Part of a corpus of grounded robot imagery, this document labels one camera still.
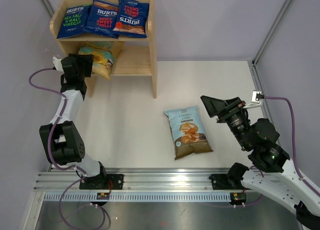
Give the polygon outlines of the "yellow kettle cooked chips bag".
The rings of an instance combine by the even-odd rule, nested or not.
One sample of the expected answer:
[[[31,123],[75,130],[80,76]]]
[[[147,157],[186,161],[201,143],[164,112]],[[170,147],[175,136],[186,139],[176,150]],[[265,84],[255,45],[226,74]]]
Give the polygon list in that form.
[[[124,41],[89,41],[79,49],[78,54],[93,55],[91,72],[110,80],[116,58],[124,45]]]

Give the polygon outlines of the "light blue cassava chips bag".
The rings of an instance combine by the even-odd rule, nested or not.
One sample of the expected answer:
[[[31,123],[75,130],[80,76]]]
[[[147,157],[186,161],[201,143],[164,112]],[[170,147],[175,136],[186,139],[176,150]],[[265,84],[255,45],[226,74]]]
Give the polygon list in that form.
[[[191,154],[211,153],[198,106],[165,110],[174,142],[175,160]]]

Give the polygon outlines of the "blue sea salt vinegar bag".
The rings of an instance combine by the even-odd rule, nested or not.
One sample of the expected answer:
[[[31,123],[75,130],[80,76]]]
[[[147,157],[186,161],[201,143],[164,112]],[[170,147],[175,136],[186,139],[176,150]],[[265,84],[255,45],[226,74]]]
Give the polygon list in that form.
[[[65,39],[83,34],[83,28],[88,19],[90,9],[90,4],[69,7],[56,38]]]

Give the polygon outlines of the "blue spicy sweet chilli bag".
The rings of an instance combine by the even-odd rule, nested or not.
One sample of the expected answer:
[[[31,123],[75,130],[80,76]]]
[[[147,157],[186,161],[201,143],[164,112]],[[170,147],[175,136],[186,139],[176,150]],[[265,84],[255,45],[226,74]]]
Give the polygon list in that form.
[[[118,39],[119,35],[113,32],[117,20],[118,7],[118,4],[106,0],[93,0],[82,30],[85,33]]]

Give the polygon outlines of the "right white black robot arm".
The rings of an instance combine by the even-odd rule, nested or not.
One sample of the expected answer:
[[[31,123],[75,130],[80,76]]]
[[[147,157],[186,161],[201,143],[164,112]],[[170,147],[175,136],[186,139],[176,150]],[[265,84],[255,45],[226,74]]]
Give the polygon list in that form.
[[[281,183],[269,181],[236,162],[226,175],[228,185],[254,190],[289,210],[309,230],[318,230],[320,188],[300,171],[296,156],[290,156],[277,144],[280,135],[267,118],[254,124],[249,120],[248,109],[259,107],[268,97],[255,90],[249,105],[239,97],[223,100],[203,95],[200,99],[209,117],[228,125],[241,149],[249,152],[254,167]]]

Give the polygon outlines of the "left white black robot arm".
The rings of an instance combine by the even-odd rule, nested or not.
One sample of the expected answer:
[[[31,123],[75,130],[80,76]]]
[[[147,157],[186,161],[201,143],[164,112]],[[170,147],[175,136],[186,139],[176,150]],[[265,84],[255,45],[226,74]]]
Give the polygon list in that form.
[[[54,57],[52,61],[54,70],[62,72],[61,88],[57,92],[61,101],[53,119],[39,129],[47,160],[60,171],[74,170],[80,178],[81,189],[110,189],[112,183],[103,164],[86,153],[74,123],[85,100],[85,79],[91,76],[94,56],[70,53],[62,59]]]

